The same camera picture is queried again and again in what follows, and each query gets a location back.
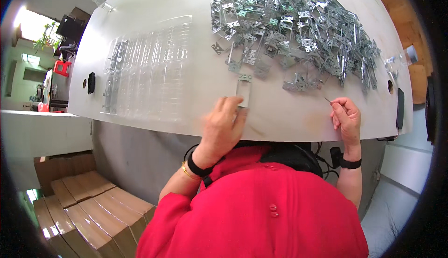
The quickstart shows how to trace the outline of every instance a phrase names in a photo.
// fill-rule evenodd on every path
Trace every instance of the round hole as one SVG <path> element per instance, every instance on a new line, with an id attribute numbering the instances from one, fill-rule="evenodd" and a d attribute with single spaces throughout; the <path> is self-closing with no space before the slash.
<path id="1" fill-rule="evenodd" d="M 393 93 L 393 84 L 392 81 L 388 81 L 388 89 L 389 89 L 389 93 L 392 94 Z"/>

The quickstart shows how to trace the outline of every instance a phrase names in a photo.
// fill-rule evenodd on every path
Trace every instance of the red shirt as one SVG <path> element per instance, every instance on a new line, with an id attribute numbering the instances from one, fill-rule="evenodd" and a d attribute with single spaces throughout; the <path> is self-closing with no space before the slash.
<path id="1" fill-rule="evenodd" d="M 313 173 L 257 162 L 267 149 L 232 150 L 191 201 L 166 195 L 137 257 L 367 257 L 355 205 Z"/>

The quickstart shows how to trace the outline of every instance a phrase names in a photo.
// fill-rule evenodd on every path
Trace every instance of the concrete floor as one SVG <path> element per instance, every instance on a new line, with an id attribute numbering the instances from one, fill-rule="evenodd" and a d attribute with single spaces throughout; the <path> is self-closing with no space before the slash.
<path id="1" fill-rule="evenodd" d="M 145 129 L 94 121 L 93 145 L 98 171 L 124 190 L 157 204 L 159 193 L 181 166 L 185 152 L 199 143 L 200 137 L 154 132 Z M 329 149 L 343 148 L 342 142 L 323 143 L 320 154 L 331 163 Z M 362 147 L 362 219 L 379 180 L 379 166 L 385 142 L 364 140 Z M 327 181 L 336 183 L 335 174 Z"/>

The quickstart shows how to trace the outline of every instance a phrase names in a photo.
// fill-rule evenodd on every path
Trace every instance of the black wrist strap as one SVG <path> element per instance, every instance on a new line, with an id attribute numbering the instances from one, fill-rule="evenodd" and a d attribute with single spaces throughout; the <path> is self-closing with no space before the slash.
<path id="1" fill-rule="evenodd" d="M 337 168 L 340 166 L 344 168 L 354 169 L 361 166 L 361 159 L 356 162 L 349 162 L 347 160 L 344 160 L 344 153 L 340 152 L 339 147 L 332 147 L 330 149 L 330 155 L 332 156 L 333 168 Z"/>
<path id="2" fill-rule="evenodd" d="M 190 156 L 188 157 L 188 167 L 190 168 L 190 171 L 197 175 L 198 177 L 204 178 L 211 174 L 213 171 L 215 165 L 212 167 L 208 167 L 206 169 L 201 169 L 200 167 L 196 166 L 196 164 L 193 162 L 193 152 L 191 152 Z"/>

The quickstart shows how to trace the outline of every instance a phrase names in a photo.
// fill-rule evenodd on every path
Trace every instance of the pile of metal parts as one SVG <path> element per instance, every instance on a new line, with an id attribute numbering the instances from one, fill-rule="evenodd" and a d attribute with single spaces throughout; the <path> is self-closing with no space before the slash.
<path id="1" fill-rule="evenodd" d="M 229 51 L 232 72 L 246 63 L 264 79 L 267 55 L 293 70 L 283 81 L 287 90 L 320 89 L 330 75 L 344 86 L 351 73 L 365 94 L 376 89 L 374 58 L 381 51 L 337 0 L 211 0 L 210 7 L 212 32 L 221 37 L 211 47 L 218 55 Z"/>

